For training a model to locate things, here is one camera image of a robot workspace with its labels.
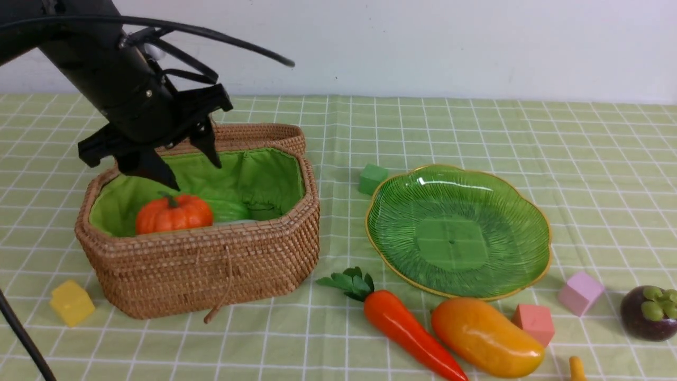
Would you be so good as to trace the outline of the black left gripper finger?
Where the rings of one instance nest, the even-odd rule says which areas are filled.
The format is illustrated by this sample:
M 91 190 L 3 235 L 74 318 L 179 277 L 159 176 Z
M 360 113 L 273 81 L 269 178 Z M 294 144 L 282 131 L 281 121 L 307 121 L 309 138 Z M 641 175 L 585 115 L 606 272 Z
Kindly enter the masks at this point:
M 115 160 L 118 170 L 126 176 L 145 178 L 172 190 L 180 190 L 171 167 L 155 150 L 140 150 L 115 155 Z
M 222 168 L 222 162 L 215 149 L 215 135 L 211 121 L 197 123 L 189 134 L 189 142 L 193 147 L 200 150 L 214 167 Z

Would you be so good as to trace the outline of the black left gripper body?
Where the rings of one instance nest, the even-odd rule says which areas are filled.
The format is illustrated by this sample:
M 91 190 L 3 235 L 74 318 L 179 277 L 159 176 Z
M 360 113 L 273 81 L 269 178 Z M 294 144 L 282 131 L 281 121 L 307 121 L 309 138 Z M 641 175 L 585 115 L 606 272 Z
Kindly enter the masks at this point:
M 211 121 L 213 112 L 234 108 L 221 84 L 178 92 L 157 90 L 136 101 L 110 111 L 108 124 L 78 143 L 78 155 L 88 166 L 98 166 L 108 156 L 172 149 L 189 140 L 197 123 Z

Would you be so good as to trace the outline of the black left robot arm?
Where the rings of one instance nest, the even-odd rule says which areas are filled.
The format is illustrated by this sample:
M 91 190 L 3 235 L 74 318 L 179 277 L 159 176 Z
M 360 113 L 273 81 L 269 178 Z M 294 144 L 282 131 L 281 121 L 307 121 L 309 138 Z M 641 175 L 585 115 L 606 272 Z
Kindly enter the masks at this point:
M 48 16 L 111 16 L 21 26 L 2 32 L 2 63 L 40 50 L 108 123 L 78 143 L 88 167 L 114 157 L 120 172 L 179 190 L 157 149 L 184 140 L 217 168 L 210 114 L 233 105 L 218 75 L 160 36 L 169 27 L 123 31 L 111 1 L 2 1 L 2 25 Z

